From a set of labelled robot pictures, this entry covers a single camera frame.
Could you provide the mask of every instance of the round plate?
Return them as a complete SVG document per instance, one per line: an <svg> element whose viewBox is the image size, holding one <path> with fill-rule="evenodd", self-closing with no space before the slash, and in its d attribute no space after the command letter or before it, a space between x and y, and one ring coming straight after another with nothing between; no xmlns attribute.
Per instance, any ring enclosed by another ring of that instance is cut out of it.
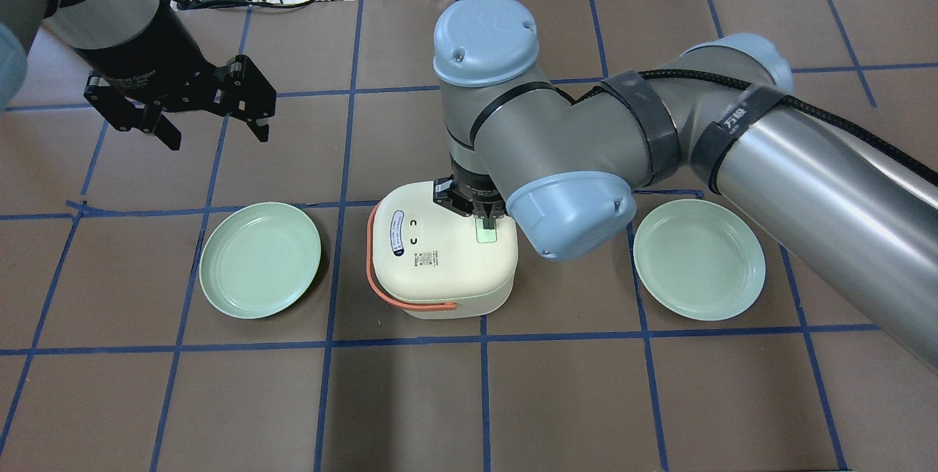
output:
<svg viewBox="0 0 938 472"><path fill-rule="evenodd" d="M652 210L635 234L635 267L661 305L724 320L750 308L765 282L759 240L723 206L680 199Z"/></svg>
<svg viewBox="0 0 938 472"><path fill-rule="evenodd" d="M199 259L208 302L235 318L283 311L309 288L322 254L316 225L300 209L261 202L229 215Z"/></svg>

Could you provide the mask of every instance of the red handle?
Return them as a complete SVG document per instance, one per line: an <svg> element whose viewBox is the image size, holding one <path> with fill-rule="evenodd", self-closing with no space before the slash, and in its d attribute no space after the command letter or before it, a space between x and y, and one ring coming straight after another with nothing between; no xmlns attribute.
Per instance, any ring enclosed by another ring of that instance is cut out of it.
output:
<svg viewBox="0 0 938 472"><path fill-rule="evenodd" d="M372 249L374 241L374 215L378 212L378 206L381 204L376 204L372 209L372 214L368 217L368 239L366 239L365 247L365 273L368 275L368 283L372 286L372 291L388 304L393 305L398 309L404 309L405 311L455 311L456 302L445 302L445 303L435 303L435 304L415 304L415 303L405 303L396 299L394 296L386 294L381 290L381 287L378 285L378 282L374 278L374 268L372 262Z"/></svg>

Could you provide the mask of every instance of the light blue plastic cover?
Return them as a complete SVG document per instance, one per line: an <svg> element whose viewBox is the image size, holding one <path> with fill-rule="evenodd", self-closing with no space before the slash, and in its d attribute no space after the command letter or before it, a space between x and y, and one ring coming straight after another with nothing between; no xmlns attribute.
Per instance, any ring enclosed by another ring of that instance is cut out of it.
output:
<svg viewBox="0 0 938 472"><path fill-rule="evenodd" d="M607 172L566 172L529 182L509 197L509 215L547 259L578 258L635 217L632 188Z"/></svg>
<svg viewBox="0 0 938 472"><path fill-rule="evenodd" d="M450 5L433 30L433 69L447 84L502 84L537 60L537 28L515 0L462 0Z"/></svg>
<svg viewBox="0 0 938 472"><path fill-rule="evenodd" d="M0 112L7 108L26 79L26 52L6 25L0 23Z"/></svg>
<svg viewBox="0 0 938 472"><path fill-rule="evenodd" d="M733 48L736 51L750 55L753 60L760 62L778 87L787 92L794 91L794 77L791 75L791 65L788 65L788 61L781 57L781 54L778 54L775 44L760 37L759 34L751 34L751 32L730 34L717 41L694 45L694 47L684 51L682 56L695 48L709 47L710 45Z"/></svg>

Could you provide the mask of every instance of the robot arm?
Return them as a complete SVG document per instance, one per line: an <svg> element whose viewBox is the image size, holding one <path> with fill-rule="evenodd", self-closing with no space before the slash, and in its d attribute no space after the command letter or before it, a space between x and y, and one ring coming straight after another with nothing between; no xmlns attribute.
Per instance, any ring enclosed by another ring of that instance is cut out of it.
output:
<svg viewBox="0 0 938 472"><path fill-rule="evenodd" d="M26 52L43 18L94 68L84 97L115 129L139 129L177 150L182 136L164 112L205 109L244 121L259 141L267 141L267 119L274 115L277 92L248 56L234 56L223 67L205 60L169 0L23 0L3 5L4 108L23 82Z"/></svg>
<svg viewBox="0 0 938 472"><path fill-rule="evenodd" d="M513 0L441 15L433 64L453 176L440 204L490 218L503 202L540 255L571 259L629 224L633 188L690 164L938 372L935 173L911 174L811 116L823 111L788 97L791 71L768 41L698 45L574 105L536 55L533 18Z"/></svg>

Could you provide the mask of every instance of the light green plate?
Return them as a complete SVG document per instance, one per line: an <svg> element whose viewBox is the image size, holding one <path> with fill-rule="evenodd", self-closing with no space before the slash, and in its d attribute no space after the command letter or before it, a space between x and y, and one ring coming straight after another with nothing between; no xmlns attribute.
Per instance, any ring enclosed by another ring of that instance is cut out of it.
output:
<svg viewBox="0 0 938 472"><path fill-rule="evenodd" d="M218 225L199 261L208 302L235 318L283 311L309 288L321 256L319 231L281 202L242 208Z"/></svg>
<svg viewBox="0 0 938 472"><path fill-rule="evenodd" d="M765 282L759 240L723 206L680 199L652 210L635 234L635 267L661 305L724 320L750 308Z"/></svg>

